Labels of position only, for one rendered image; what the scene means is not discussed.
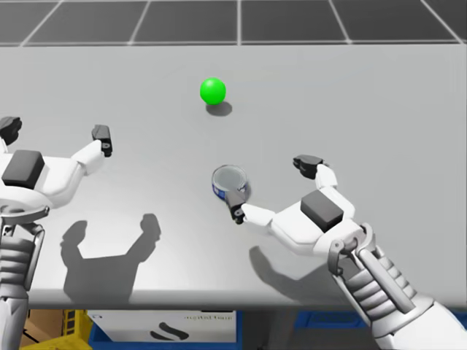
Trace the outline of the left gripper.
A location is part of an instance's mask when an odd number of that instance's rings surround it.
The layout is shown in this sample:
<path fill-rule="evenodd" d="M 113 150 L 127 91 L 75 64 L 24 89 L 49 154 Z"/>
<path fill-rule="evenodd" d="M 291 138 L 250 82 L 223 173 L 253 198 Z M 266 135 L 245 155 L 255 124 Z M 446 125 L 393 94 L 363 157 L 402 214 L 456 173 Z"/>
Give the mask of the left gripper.
<path fill-rule="evenodd" d="M 0 119 L 0 208 L 10 207 L 25 211 L 48 206 L 57 209 L 68 204 L 84 175 L 100 169 L 105 158 L 112 156 L 112 138 L 109 126 L 95 125 L 91 131 L 93 141 L 70 158 L 45 157 L 45 167 L 34 189 L 7 186 L 1 176 L 13 158 L 8 146 L 19 137 L 22 128 L 19 117 Z"/>

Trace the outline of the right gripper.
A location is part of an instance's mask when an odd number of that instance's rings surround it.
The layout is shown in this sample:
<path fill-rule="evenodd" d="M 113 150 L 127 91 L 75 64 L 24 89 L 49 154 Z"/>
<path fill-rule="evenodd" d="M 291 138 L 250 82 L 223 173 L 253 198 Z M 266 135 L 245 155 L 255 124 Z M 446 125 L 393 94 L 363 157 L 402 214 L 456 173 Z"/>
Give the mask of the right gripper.
<path fill-rule="evenodd" d="M 296 254 L 326 256 L 335 240 L 349 243 L 363 237 L 363 228 L 353 218 L 355 207 L 335 188 L 334 171 L 320 157 L 299 155 L 293 165 L 302 176 L 315 181 L 317 189 L 274 216 L 274 212 L 248 204 L 238 190 L 225 194 L 231 219 L 265 227 Z"/>

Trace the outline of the blue flat can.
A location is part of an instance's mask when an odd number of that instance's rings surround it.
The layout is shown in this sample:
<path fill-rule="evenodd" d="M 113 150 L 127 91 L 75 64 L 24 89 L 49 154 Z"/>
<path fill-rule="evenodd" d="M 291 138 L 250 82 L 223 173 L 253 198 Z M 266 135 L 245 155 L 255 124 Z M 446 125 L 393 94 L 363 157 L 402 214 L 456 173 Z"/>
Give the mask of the blue flat can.
<path fill-rule="evenodd" d="M 238 190 L 246 201 L 250 197 L 250 183 L 243 168 L 235 165 L 222 165 L 216 168 L 211 177 L 212 191 L 222 201 L 229 191 Z"/>

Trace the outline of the blue box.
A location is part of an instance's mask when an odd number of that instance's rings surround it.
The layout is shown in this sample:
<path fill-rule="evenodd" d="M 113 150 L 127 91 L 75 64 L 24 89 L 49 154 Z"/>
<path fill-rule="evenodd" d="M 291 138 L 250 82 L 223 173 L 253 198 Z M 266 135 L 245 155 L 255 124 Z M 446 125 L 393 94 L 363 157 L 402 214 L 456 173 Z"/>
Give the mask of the blue box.
<path fill-rule="evenodd" d="M 351 329 L 366 327 L 354 311 L 300 311 L 294 329 Z"/>

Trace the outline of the green ball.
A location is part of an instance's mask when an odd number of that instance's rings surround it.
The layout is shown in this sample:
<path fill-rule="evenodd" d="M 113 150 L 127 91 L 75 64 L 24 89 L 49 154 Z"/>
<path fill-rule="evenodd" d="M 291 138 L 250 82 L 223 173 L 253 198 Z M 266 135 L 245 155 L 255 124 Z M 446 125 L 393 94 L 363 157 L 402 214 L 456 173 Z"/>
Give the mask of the green ball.
<path fill-rule="evenodd" d="M 205 79 L 200 86 L 200 97 L 207 105 L 221 104 L 226 97 L 224 82 L 216 77 Z"/>

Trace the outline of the brown box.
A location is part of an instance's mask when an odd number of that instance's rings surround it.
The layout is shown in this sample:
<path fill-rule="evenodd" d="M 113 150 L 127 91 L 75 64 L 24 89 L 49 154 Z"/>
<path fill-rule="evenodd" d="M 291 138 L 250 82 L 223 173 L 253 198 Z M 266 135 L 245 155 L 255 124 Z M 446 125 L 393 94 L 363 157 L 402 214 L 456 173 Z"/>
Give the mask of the brown box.
<path fill-rule="evenodd" d="M 63 310 L 31 309 L 28 311 L 20 346 L 34 345 L 63 335 Z"/>

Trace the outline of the yellow box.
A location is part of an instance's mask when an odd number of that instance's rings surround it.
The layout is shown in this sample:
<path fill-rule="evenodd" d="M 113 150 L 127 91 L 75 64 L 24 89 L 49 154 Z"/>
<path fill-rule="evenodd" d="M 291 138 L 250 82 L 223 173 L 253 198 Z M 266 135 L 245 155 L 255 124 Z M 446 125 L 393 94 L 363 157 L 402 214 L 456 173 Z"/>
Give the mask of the yellow box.
<path fill-rule="evenodd" d="M 93 350 L 88 344 L 93 322 L 86 310 L 63 310 L 63 335 L 20 350 Z"/>

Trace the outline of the white box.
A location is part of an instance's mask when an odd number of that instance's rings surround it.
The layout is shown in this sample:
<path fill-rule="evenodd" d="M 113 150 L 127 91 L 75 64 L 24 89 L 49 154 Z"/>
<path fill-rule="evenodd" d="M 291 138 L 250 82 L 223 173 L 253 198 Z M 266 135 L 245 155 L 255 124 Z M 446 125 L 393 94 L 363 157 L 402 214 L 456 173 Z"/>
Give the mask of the white box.
<path fill-rule="evenodd" d="M 114 342 L 236 342 L 234 311 L 89 310 L 88 316 Z"/>

